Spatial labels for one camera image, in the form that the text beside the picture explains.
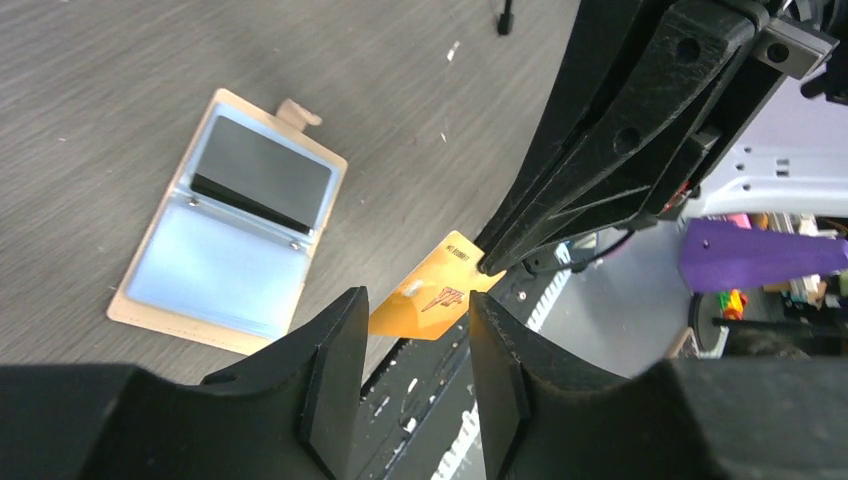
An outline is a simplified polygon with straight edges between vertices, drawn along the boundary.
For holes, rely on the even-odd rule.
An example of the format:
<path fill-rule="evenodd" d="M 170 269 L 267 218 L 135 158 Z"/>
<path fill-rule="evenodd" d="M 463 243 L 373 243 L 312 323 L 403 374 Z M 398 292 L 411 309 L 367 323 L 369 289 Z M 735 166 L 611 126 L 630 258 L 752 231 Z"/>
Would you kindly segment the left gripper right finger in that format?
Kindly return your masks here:
<path fill-rule="evenodd" d="M 624 378 L 473 292 L 490 479 L 843 479 L 843 358 L 664 359 Z"/>

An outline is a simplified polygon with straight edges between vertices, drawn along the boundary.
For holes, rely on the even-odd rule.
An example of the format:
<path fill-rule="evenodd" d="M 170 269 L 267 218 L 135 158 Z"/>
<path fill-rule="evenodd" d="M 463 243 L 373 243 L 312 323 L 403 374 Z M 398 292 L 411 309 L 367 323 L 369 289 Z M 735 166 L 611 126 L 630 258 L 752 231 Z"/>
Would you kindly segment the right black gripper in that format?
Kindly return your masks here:
<path fill-rule="evenodd" d="M 555 177 L 575 192 L 544 223 L 547 237 L 506 270 L 560 241 L 658 213 L 683 183 L 668 169 L 704 122 L 769 22 L 761 1 L 660 1 L 663 15 L 606 111 Z M 847 213 L 847 43 L 786 1 L 754 47 L 784 73 L 717 164 L 675 199 L 670 216 Z"/>

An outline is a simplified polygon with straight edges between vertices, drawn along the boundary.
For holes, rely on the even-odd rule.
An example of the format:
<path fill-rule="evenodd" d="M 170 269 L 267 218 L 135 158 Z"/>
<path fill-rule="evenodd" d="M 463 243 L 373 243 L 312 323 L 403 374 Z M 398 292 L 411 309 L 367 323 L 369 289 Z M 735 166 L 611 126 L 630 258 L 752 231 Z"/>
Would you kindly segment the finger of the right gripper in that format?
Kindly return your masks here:
<path fill-rule="evenodd" d="M 602 115 L 663 15 L 660 1 L 583 1 L 516 179 L 475 243 L 484 265 L 513 265 L 547 237 L 543 225 L 574 187 L 555 175 Z"/>

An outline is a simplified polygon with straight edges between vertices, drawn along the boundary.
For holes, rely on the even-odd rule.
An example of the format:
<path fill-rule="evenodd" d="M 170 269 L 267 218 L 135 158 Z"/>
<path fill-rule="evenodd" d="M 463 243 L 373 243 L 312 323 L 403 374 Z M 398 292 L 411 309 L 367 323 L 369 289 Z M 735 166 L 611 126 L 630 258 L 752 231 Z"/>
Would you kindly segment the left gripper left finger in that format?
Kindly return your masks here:
<path fill-rule="evenodd" d="M 354 287 L 197 385 L 131 364 L 5 365 L 5 479 L 340 479 L 369 303 Z"/>

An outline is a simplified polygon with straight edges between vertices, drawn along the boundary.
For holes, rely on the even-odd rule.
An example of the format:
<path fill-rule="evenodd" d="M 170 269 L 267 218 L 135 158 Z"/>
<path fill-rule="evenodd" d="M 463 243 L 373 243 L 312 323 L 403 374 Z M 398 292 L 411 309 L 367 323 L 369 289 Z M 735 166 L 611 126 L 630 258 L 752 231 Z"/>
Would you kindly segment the tan card holder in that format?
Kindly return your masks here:
<path fill-rule="evenodd" d="M 190 189 L 219 116 L 334 171 L 312 235 Z M 321 122 L 291 99 L 271 113 L 227 89 L 216 90 L 115 290 L 108 318 L 243 355 L 286 335 L 348 167 L 307 136 L 306 129 Z"/>

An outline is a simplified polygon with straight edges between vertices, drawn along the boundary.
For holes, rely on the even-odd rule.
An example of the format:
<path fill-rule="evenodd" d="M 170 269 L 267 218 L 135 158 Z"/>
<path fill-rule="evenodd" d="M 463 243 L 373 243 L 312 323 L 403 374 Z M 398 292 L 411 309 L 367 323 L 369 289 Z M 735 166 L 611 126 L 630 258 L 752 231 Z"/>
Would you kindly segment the dark grey credit card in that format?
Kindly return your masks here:
<path fill-rule="evenodd" d="M 217 117 L 192 191 L 310 236 L 334 171 L 230 118 Z"/>

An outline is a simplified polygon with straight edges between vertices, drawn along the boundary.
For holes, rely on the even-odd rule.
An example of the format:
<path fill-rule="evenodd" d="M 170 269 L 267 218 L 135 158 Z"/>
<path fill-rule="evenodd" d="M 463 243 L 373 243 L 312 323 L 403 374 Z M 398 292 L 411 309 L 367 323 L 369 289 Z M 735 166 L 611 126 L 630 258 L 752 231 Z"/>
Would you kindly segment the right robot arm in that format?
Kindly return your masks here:
<path fill-rule="evenodd" d="M 843 1 L 582 1 L 478 268 L 608 228 L 847 213 Z"/>

